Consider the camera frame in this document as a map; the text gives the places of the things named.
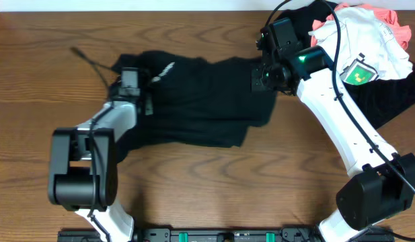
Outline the black polo shirt with logo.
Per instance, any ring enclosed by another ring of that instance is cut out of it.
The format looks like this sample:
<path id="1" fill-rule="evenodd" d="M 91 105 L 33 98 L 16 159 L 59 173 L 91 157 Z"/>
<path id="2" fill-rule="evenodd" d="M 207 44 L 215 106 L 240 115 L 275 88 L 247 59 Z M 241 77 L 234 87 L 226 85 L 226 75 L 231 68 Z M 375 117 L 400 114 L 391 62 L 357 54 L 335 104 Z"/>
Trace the black polo shirt with logo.
<path id="1" fill-rule="evenodd" d="M 144 90 L 153 113 L 141 114 L 117 143 L 117 161 L 148 145 L 186 143 L 207 147 L 241 146 L 249 127 L 270 121 L 276 93 L 251 90 L 259 58 L 232 57 L 216 63 L 164 51 L 121 54 L 112 70 L 147 70 Z"/>

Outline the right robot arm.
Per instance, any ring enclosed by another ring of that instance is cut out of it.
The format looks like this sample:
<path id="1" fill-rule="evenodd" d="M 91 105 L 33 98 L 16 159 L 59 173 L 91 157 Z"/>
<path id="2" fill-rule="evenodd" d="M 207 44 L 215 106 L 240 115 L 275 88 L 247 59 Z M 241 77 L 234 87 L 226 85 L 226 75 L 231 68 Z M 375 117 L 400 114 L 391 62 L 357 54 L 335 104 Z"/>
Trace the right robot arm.
<path id="1" fill-rule="evenodd" d="M 262 47 L 261 52 L 252 90 L 297 96 L 327 132 L 349 176 L 336 194 L 337 209 L 318 224 L 316 239 L 357 241 L 376 233 L 397 237 L 377 223 L 411 207 L 415 156 L 399 155 L 372 127 L 323 48 Z"/>

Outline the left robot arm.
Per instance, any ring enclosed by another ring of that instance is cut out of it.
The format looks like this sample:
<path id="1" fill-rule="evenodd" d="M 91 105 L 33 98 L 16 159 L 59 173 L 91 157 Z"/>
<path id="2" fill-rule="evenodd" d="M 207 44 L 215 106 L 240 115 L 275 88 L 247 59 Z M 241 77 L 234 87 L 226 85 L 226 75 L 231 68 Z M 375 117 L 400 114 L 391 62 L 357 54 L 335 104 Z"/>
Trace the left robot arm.
<path id="1" fill-rule="evenodd" d="M 135 241 L 135 220 L 117 198 L 118 143 L 149 101 L 140 87 L 119 87 L 89 120 L 52 134 L 48 172 L 51 204 L 85 218 L 98 241 Z"/>

